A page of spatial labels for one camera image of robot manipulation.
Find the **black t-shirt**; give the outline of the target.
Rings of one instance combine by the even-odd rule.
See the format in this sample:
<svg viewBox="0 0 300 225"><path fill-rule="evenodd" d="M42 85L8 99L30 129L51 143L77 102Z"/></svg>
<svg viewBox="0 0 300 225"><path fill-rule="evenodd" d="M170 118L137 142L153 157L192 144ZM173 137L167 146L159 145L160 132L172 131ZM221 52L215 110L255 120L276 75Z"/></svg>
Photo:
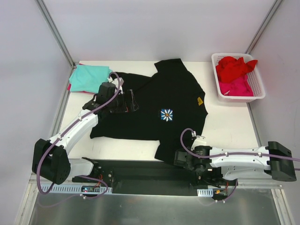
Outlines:
<svg viewBox="0 0 300 225"><path fill-rule="evenodd" d="M181 59L154 64L152 77L119 72L125 90L132 89L139 109L108 115L91 131L90 138L159 141L155 159L173 164L180 136L191 128L202 134L208 112L205 92Z"/></svg>

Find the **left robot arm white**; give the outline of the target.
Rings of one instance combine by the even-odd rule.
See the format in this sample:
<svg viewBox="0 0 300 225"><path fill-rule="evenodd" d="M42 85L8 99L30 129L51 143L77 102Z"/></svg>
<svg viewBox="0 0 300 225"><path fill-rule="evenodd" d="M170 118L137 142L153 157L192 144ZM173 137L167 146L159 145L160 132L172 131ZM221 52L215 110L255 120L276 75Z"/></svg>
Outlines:
<svg viewBox="0 0 300 225"><path fill-rule="evenodd" d="M110 114L131 113L138 108L132 90L123 90L116 80L102 83L98 93L84 104L66 128L48 140L39 139L35 143L32 171L57 185L77 176L95 182L99 177L98 163L86 157L69 159L69 153L90 129Z"/></svg>

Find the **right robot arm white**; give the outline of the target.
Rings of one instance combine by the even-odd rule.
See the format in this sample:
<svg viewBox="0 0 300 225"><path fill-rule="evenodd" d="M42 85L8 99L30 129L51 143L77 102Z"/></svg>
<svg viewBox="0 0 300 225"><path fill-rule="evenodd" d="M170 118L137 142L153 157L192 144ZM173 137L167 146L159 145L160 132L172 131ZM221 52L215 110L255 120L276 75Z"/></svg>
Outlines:
<svg viewBox="0 0 300 225"><path fill-rule="evenodd" d="M224 149L208 146L198 137L191 146L176 151L174 165L214 185L237 179L297 180L292 153L278 142L250 149Z"/></svg>

